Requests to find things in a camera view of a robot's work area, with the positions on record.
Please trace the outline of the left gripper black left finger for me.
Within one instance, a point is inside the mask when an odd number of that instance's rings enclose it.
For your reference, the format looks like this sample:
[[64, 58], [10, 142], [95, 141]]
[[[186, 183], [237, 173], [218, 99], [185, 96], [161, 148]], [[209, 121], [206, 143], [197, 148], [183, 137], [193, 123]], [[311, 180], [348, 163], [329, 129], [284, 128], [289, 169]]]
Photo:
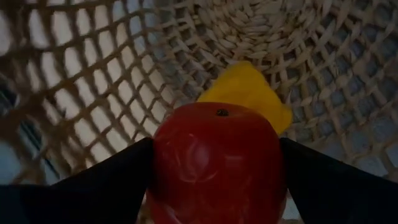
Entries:
[[153, 158], [144, 138], [53, 185], [2, 185], [1, 223], [135, 223]]

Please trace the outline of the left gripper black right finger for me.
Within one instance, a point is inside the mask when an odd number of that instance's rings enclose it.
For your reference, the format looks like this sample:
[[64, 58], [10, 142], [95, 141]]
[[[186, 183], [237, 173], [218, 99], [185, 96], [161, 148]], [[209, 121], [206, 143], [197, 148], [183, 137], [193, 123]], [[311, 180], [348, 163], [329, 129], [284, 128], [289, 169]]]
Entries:
[[304, 223], [397, 224], [397, 184], [280, 139], [287, 187]]

